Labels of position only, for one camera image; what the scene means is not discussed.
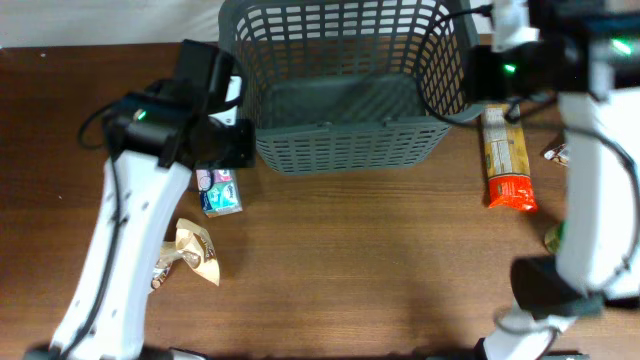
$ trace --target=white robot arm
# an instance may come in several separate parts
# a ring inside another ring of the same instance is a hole
[[[199,358],[144,349],[145,309],[164,234],[193,169],[253,165],[253,124],[235,116],[245,91],[241,76],[232,76],[236,65],[215,46],[185,40],[171,79],[127,94],[85,123],[102,119],[110,155],[96,228],[49,349],[25,358]]]
[[[494,2],[494,52],[508,52],[538,40],[538,29],[529,26],[530,9],[526,5],[524,0]],[[543,9],[545,4],[542,4],[538,10],[552,9],[553,4],[547,5],[549,8]],[[619,40],[607,39],[604,46],[615,47],[615,41]],[[632,45],[627,46],[628,49],[613,51],[634,50]],[[598,80],[613,82],[615,66],[608,59],[600,60],[592,65],[602,72]],[[558,102],[563,121],[569,127],[616,139],[631,157],[638,158],[640,144],[632,134],[638,134],[640,130],[637,116],[634,116],[640,101],[640,87],[611,87],[606,99],[600,101],[587,92],[560,92]],[[636,256],[638,234],[635,228],[640,214],[636,213],[635,205],[638,194],[627,173],[633,170],[625,169],[617,154],[596,138],[573,132],[567,132],[566,138],[571,148],[571,163],[564,239],[555,261],[540,260],[537,265],[555,267],[551,271],[556,272],[552,275],[554,280],[567,287],[555,290],[574,292],[584,299],[593,299],[593,303],[598,303],[597,297],[610,302],[637,298],[640,296],[640,264]],[[512,283],[530,281],[524,286],[532,288],[539,285],[535,279],[513,279],[513,276],[512,271]],[[514,284],[514,292],[519,290],[516,286]],[[587,303],[585,307],[591,306],[591,302]],[[585,308],[584,315],[598,310]],[[496,319],[498,329],[484,340],[482,348],[486,359],[533,360],[544,355],[557,336],[578,319],[577,315],[557,316],[553,312],[549,311],[543,318],[534,317],[515,301],[509,314]]]

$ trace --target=candy wrapper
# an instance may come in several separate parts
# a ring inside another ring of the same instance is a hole
[[[207,230],[186,219],[178,219],[176,229],[176,241],[162,244],[150,291],[166,281],[171,265],[179,259],[183,259],[196,274],[220,285],[220,267]]]
[[[197,170],[200,203],[212,218],[242,211],[235,173],[231,170]]]
[[[569,148],[562,144],[544,153],[544,158],[554,161],[562,166],[569,166]]]
[[[524,134],[520,125],[504,120],[508,108],[489,105],[482,114],[489,208],[503,205],[520,211],[536,211],[538,205],[533,195]]]
[[[544,236],[544,246],[546,246],[547,250],[552,254],[557,254],[558,250],[560,250],[560,245],[564,238],[564,224],[565,223],[561,223],[552,227]]]

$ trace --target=green led light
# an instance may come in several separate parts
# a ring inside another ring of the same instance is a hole
[[[515,65],[507,64],[507,65],[505,65],[505,66],[504,66],[504,70],[505,70],[506,72],[508,72],[509,74],[513,74],[513,73],[515,73],[515,72],[516,72],[516,69],[517,69],[517,68],[516,68],[516,66],[515,66]]]
[[[625,55],[631,55],[631,53],[633,52],[633,50],[631,49],[631,46],[625,44],[624,42],[622,42],[621,40],[618,40],[618,39],[611,40],[611,45],[616,50],[620,51],[621,53],[623,53]]]

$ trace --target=gray plastic basket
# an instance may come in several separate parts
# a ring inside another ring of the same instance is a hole
[[[248,78],[240,116],[256,122],[258,152],[284,174],[412,166],[449,127],[425,116],[416,86],[441,114],[475,118],[461,91],[478,43],[468,0],[226,0],[220,47]]]

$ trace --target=white wall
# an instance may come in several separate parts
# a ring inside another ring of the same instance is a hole
[[[0,46],[216,41],[223,1],[0,0]],[[489,32],[488,22],[478,30]]]

